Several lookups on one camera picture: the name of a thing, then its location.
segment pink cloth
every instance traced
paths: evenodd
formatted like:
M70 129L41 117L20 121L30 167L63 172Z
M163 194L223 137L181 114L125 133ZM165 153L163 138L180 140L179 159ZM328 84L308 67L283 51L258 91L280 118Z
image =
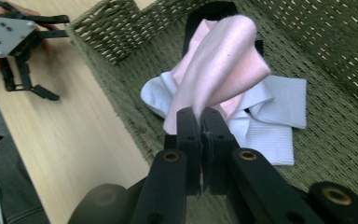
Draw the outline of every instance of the pink cloth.
M188 106L197 119L206 106L229 119L242 93L270 74L255 49L255 34L252 20L240 15L200 23L188 53L172 70L178 91L164 122L167 133L176 134L176 113Z

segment wooden table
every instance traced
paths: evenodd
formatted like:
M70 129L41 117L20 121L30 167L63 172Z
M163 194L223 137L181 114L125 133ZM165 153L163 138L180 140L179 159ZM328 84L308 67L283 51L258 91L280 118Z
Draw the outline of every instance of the wooden table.
M153 1L137 4L144 8ZM11 2L73 20L98 1ZM0 75L0 110L50 222L67 223L91 188L102 183L127 188L144 178L149 167L69 38L49 43L53 55L33 52L31 78L61 100L7 92Z

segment wicker basket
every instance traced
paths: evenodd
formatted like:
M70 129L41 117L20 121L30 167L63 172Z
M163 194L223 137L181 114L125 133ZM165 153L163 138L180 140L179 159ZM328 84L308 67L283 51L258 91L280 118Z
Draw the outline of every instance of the wicker basket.
M104 0L68 27L149 162L162 150L163 120L140 90L179 62L187 15L207 2L161 0L140 11L132 1ZM296 165L277 169L301 189L330 180L358 193L358 1L233 2L257 24L273 73L309 84L308 128L294 134ZM227 223L223 199L204 197L188 220Z

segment wicker surface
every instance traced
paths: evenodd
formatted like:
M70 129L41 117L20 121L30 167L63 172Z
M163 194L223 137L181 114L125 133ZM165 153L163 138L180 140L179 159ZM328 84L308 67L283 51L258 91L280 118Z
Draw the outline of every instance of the wicker surface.
M144 105L140 90L148 79L179 62L186 16L200 2L208 1L194 2L159 1L139 12L133 2L102 1L69 27L76 46L149 162L162 149L164 132L162 119ZM344 15L344 10L341 14L332 14L333 2L337 10L344 7L336 1L326 5L313 1L316 3L296 7L295 1L234 2L243 14L255 20L273 73L302 77L309 83L308 128L295 130L294 134L296 165L277 169L287 181L301 189L307 189L316 181L330 180L358 193L358 60L354 59L358 59L358 47L345 42L348 41L344 39L347 26L338 24L346 21L351 24L348 27L353 27L351 16L339 17ZM356 10L348 12L358 13L358 7L350 9ZM315 19L311 15L317 10L322 13ZM330 16L340 21L337 24L328 21ZM332 27L334 24L336 30L329 31L325 21ZM341 38L336 39L343 42L332 43L333 33L341 34ZM211 199L204 195L201 200L190 198L188 204L188 220L193 220L188 223L229 223L223 198Z

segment gray pants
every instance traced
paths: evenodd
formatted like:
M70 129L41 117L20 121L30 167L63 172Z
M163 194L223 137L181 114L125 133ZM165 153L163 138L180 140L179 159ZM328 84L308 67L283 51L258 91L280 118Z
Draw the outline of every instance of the gray pants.
M0 204L7 224L48 223L11 136L0 140Z

